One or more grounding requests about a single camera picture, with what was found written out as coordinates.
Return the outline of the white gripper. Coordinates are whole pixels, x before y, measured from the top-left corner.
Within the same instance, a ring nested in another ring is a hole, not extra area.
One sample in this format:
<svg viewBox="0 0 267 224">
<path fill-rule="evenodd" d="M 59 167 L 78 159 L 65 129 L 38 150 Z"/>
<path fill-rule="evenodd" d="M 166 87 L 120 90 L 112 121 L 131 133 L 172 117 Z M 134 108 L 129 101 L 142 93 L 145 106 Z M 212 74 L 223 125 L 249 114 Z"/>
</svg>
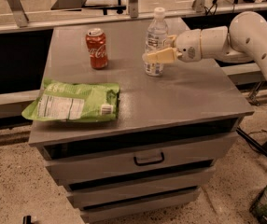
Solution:
<svg viewBox="0 0 267 224">
<path fill-rule="evenodd" d="M 169 35 L 165 39 L 166 49 L 153 50 L 142 55 L 145 63 L 198 62 L 201 60 L 200 29 L 188 30 L 180 34 Z"/>
</svg>

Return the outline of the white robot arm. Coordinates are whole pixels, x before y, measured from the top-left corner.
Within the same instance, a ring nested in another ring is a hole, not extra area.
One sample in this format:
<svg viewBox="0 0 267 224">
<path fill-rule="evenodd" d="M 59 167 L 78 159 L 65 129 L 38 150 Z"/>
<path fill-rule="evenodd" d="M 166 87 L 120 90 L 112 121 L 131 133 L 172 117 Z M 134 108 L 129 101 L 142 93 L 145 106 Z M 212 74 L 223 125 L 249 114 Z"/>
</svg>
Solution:
<svg viewBox="0 0 267 224">
<path fill-rule="evenodd" d="M 246 11 L 229 26 L 193 29 L 171 35 L 160 49 L 148 51 L 146 63 L 185 63 L 215 59 L 225 63 L 255 62 L 267 81 L 267 21 L 258 13 Z"/>
</svg>

